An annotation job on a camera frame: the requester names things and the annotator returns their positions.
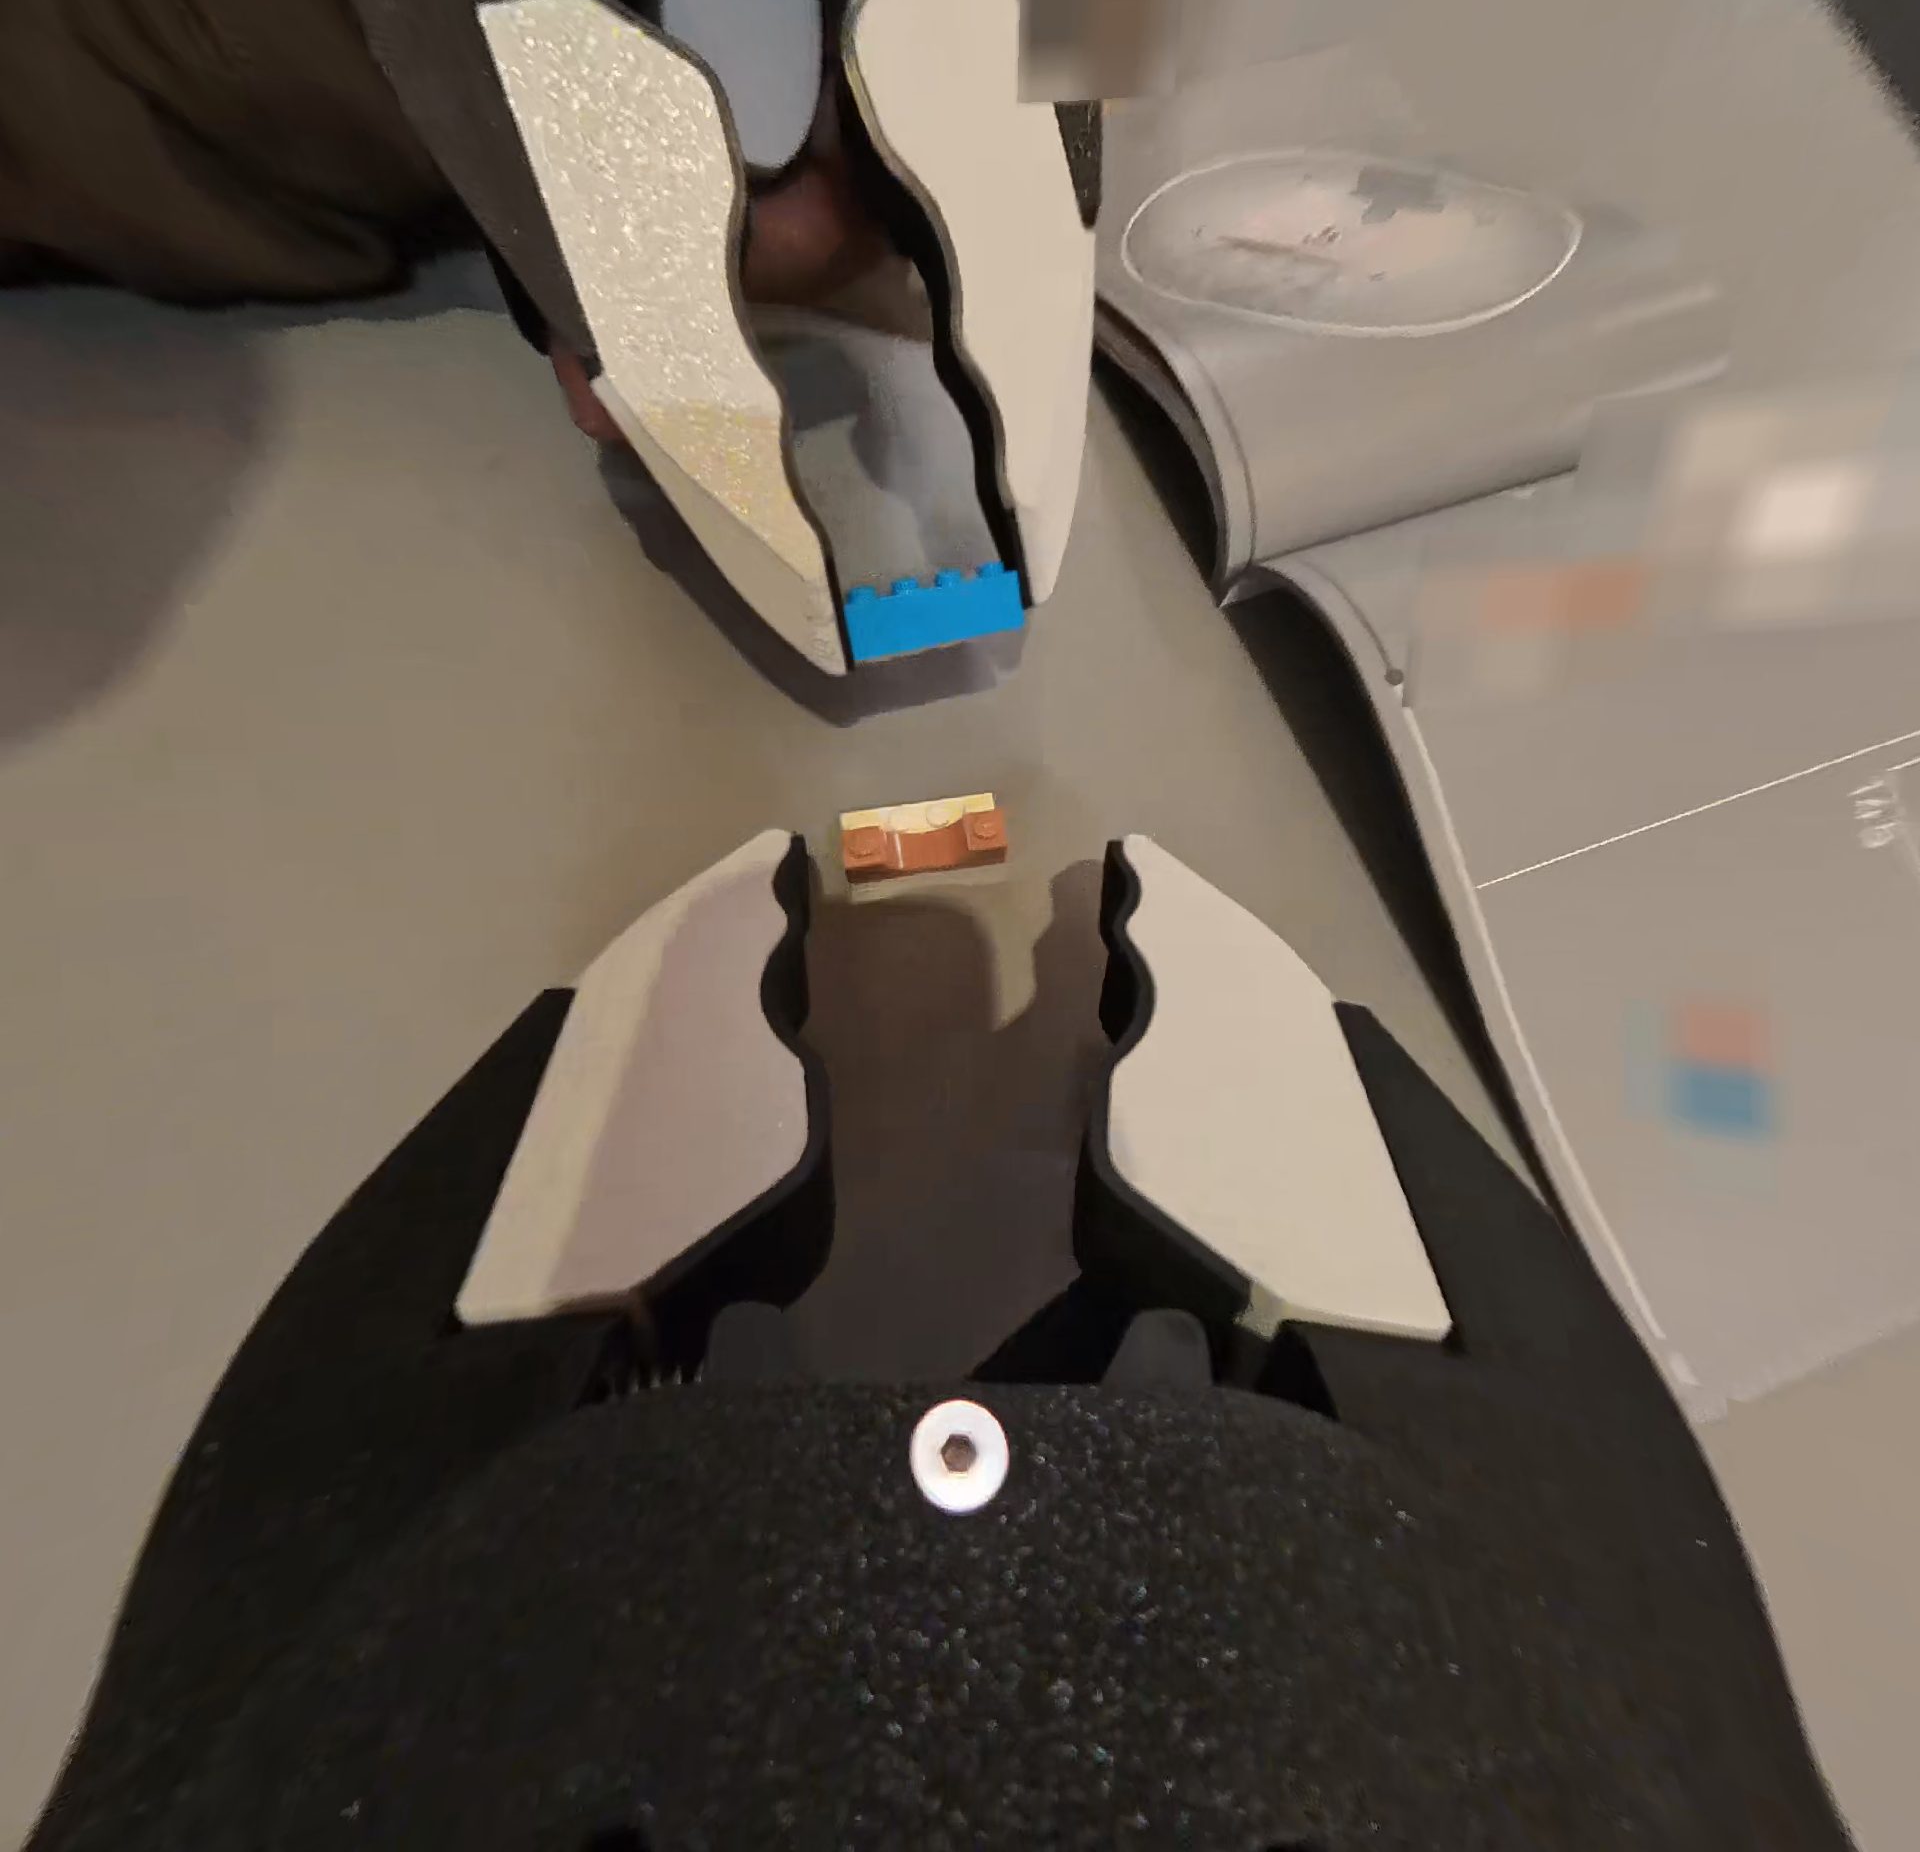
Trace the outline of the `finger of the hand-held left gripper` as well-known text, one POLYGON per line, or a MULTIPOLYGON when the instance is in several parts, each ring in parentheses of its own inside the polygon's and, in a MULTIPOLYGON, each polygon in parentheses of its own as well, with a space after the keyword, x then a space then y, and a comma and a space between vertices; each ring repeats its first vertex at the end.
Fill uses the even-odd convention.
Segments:
POLYGON ((830 545, 739 293, 745 181, 723 96, 609 0, 476 9, 596 357, 592 391, 741 603, 849 668, 830 545))
POLYGON ((1018 0, 848 0, 839 55, 982 513, 1044 605, 1081 485, 1093 230, 1055 108, 1020 96, 1018 0))

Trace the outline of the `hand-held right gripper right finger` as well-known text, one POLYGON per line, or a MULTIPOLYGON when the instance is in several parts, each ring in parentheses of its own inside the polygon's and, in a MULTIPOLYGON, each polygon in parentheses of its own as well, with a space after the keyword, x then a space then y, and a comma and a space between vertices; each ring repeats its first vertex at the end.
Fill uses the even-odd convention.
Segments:
POLYGON ((1451 1311, 1321 975, 1142 834, 1108 844, 1097 926, 1080 1273, 1215 1338, 1296 1321, 1444 1344, 1451 1311))

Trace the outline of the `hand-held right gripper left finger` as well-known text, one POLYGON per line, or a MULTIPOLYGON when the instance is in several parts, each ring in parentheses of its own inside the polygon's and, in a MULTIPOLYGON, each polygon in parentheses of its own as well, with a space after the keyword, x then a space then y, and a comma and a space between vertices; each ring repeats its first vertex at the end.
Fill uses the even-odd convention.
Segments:
POLYGON ((453 1296, 478 1330, 647 1305, 803 1177, 822 1111, 770 981, 803 945, 803 839, 768 827, 583 968, 453 1296))

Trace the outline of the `small white brick plate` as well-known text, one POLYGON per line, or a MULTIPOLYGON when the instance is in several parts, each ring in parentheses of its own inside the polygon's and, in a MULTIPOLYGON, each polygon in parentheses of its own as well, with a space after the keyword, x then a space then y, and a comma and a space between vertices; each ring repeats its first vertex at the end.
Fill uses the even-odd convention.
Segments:
POLYGON ((876 807, 851 807, 837 816, 841 837, 856 831, 878 831, 886 837, 928 837, 938 831, 967 831, 967 822, 986 818, 997 820, 995 795, 991 792, 955 793, 902 802, 876 807))

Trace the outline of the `blue brick plate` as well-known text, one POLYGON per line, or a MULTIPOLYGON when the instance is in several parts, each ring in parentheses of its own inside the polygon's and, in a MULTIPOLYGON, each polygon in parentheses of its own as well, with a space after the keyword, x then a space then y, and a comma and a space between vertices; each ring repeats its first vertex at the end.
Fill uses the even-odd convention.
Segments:
POLYGON ((856 668, 1018 633, 1025 611, 1018 569, 999 562, 849 584, 839 601, 856 668))

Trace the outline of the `grey desk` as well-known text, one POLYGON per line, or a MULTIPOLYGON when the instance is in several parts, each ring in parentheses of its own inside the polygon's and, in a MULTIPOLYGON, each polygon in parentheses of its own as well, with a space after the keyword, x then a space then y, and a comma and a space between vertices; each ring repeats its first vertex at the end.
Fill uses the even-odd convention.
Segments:
POLYGON ((1215 605, 1181 447, 1117 383, 1020 661, 849 725, 653 563, 649 495, 463 264, 317 317, 13 295, 3 440, 3 1847, 323 1215, 537 985, 764 826, 948 760, 1016 822, 999 878, 828 892, 830 1365, 954 1374, 1066 1285, 1119 831, 1517 1152, 1357 665, 1287 589, 1215 605))

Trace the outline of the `person's left hand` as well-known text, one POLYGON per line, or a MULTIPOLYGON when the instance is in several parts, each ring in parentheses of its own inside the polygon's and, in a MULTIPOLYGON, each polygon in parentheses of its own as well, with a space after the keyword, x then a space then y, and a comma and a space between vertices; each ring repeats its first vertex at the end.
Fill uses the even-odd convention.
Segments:
POLYGON ((928 326, 921 282, 848 163, 826 152, 796 160, 749 197, 739 290, 754 305, 816 309, 902 336, 928 326))

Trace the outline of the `grey instruction booklet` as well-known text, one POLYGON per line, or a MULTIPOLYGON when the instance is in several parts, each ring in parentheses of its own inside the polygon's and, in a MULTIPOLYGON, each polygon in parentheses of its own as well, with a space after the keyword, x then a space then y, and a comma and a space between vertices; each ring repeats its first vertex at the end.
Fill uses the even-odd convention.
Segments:
POLYGON ((1097 338, 1694 1417, 1916 1326, 1916 0, 1188 0, 1097 338))

